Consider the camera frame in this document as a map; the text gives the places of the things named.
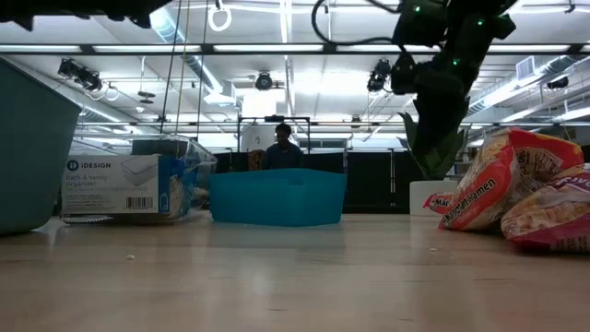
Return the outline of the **large teal plastic bin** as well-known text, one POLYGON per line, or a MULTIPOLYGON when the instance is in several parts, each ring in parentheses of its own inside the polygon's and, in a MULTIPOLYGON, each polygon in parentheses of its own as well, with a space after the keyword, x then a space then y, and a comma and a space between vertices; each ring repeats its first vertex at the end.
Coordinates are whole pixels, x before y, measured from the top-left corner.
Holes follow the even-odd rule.
POLYGON ((52 216, 79 107, 0 59, 0 236, 52 216))

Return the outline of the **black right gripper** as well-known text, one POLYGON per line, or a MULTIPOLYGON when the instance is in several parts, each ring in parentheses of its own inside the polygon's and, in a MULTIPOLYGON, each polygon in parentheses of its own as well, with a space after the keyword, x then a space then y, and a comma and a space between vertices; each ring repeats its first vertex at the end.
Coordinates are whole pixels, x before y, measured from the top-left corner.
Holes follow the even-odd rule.
POLYGON ((469 106, 464 82, 452 73, 425 69, 414 79, 419 115, 413 151, 425 155, 457 129, 469 106))

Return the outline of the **small teal plastic bin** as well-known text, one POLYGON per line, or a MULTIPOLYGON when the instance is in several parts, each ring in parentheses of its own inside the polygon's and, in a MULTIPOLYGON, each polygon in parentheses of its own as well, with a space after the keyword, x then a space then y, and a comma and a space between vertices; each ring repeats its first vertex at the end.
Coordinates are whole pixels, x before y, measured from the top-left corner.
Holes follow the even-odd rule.
POLYGON ((337 224, 347 176, 310 169, 227 172, 210 177, 216 222, 281 227, 337 224))

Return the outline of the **black overhead light bar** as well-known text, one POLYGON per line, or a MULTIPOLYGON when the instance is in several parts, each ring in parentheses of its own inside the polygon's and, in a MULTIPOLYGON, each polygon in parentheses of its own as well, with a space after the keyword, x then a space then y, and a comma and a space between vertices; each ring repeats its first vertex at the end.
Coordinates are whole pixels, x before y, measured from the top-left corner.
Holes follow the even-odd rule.
MULTIPOLYGON (((0 55, 247 55, 247 54, 284 54, 284 55, 337 55, 337 54, 399 54, 407 51, 416 55, 430 55, 440 51, 438 46, 393 44, 362 44, 337 46, 327 43, 249 43, 249 44, 34 44, 34 43, 0 43, 0 55)), ((488 50, 490 55, 590 55, 590 43, 577 44, 493 44, 488 50)))

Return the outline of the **red Maruchan ramen pack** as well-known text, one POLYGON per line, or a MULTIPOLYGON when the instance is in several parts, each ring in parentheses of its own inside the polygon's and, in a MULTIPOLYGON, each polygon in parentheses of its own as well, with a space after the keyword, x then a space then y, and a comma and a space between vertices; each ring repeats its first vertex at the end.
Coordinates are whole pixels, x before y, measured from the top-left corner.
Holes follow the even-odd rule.
POLYGON ((447 213, 454 203, 454 193, 440 192, 430 195, 423 207, 437 214, 447 213))
POLYGON ((501 218, 504 237, 525 250, 590 253, 590 163, 559 173, 501 218))
POLYGON ((440 214, 441 229, 484 231, 549 180, 584 162, 579 145, 554 136, 508 128, 484 140, 440 214))

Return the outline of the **person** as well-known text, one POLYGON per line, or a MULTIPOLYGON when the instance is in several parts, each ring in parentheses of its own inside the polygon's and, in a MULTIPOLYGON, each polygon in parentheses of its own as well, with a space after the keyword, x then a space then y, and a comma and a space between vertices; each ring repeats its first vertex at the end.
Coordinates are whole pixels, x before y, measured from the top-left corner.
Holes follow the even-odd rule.
POLYGON ((268 147, 262 161, 263 170, 293 169, 303 167, 303 154, 301 149, 291 143, 291 128, 288 124, 281 123, 275 128, 277 142, 268 147))

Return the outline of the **white plant pot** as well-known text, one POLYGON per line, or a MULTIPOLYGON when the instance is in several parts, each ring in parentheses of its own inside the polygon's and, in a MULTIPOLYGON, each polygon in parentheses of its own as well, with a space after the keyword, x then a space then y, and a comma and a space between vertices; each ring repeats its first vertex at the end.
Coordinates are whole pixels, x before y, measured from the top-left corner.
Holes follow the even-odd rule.
POLYGON ((414 181, 409 184, 409 214, 412 217, 438 217, 424 207, 426 200, 436 193, 452 193, 458 185, 456 180, 414 181))

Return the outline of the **white ceiling air vent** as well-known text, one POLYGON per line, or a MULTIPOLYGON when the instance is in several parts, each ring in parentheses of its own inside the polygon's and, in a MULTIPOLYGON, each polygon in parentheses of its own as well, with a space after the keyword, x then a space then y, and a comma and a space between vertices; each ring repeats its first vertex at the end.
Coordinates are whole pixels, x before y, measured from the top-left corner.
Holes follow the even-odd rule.
POLYGON ((535 57, 526 57, 524 60, 515 65, 516 78, 518 80, 524 80, 526 78, 532 77, 535 74, 535 68, 535 57))

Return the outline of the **green artificial succulent plant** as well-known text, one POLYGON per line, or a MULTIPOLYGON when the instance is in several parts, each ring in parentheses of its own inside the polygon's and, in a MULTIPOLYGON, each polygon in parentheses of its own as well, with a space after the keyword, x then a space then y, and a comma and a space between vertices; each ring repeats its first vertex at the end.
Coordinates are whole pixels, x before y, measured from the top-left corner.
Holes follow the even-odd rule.
POLYGON ((414 161, 418 164, 424 180, 442 180, 454 167, 458 154, 466 147, 471 126, 457 127, 443 138, 436 138, 429 148, 423 147, 425 134, 419 133, 419 124, 409 113, 399 113, 405 127, 406 138, 400 139, 414 161))

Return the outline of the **clear plastic organizer bin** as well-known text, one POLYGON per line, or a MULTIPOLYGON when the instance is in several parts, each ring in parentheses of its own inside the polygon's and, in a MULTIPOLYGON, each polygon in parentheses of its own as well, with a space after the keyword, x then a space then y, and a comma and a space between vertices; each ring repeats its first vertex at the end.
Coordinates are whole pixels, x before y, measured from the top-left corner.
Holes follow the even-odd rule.
POLYGON ((208 200, 218 159, 192 138, 140 136, 122 152, 73 155, 60 187, 66 224, 173 224, 208 200))

